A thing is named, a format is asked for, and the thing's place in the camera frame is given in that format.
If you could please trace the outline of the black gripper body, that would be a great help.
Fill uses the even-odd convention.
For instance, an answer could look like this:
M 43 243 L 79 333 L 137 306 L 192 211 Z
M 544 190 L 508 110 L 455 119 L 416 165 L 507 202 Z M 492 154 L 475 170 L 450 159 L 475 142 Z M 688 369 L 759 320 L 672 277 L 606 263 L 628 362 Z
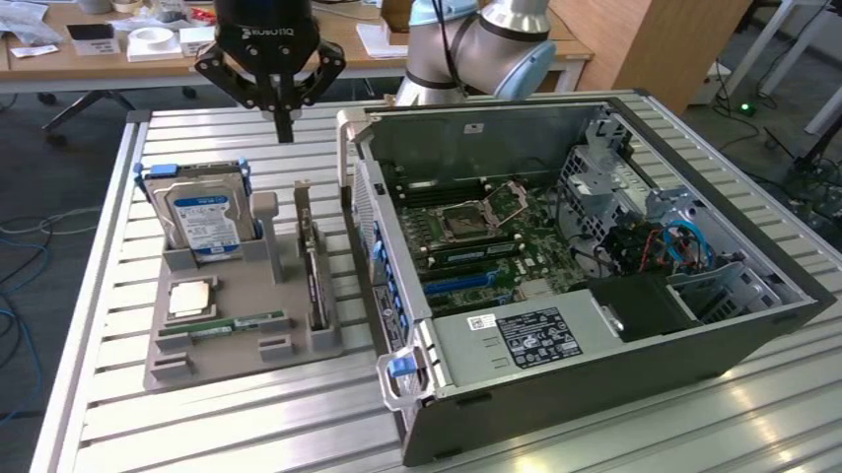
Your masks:
M 307 0 L 217 0 L 216 43 L 253 76 L 295 76 L 320 42 Z

